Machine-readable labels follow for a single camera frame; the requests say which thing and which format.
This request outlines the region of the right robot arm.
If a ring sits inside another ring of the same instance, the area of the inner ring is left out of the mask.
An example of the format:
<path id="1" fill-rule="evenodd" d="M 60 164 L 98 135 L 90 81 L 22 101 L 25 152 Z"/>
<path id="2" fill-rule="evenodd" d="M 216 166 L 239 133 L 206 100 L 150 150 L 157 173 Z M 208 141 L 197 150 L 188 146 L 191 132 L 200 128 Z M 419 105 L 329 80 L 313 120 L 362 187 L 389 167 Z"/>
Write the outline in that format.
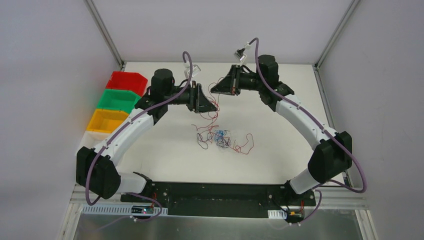
<path id="1" fill-rule="evenodd" d="M 313 150 L 306 169 L 285 185 L 283 196 L 288 204 L 298 204 L 306 191 L 352 166 L 349 156 L 352 137 L 346 131 L 325 127 L 301 106 L 295 92 L 279 80 L 279 65 L 273 55 L 260 55 L 255 72 L 246 66 L 232 65 L 228 74 L 210 91 L 237 96 L 242 90 L 257 91 L 261 101 L 295 127 Z"/>

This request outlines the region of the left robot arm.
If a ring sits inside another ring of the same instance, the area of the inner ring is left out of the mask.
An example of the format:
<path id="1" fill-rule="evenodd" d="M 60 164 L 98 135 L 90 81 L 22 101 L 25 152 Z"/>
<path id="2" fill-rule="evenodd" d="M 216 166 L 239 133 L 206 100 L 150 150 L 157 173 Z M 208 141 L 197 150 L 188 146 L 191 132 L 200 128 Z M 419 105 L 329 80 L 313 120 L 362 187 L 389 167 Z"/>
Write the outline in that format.
<path id="1" fill-rule="evenodd" d="M 135 171 L 119 170 L 118 165 L 134 142 L 165 115 L 169 105 L 185 105 L 196 114 L 217 110 L 200 83 L 186 78 L 176 86 L 171 70 L 157 69 L 149 91 L 134 105 L 127 119 L 97 145 L 78 150 L 76 183 L 103 199 L 117 193 L 133 193 L 140 202 L 149 201 L 153 195 L 147 185 L 149 178 Z"/>

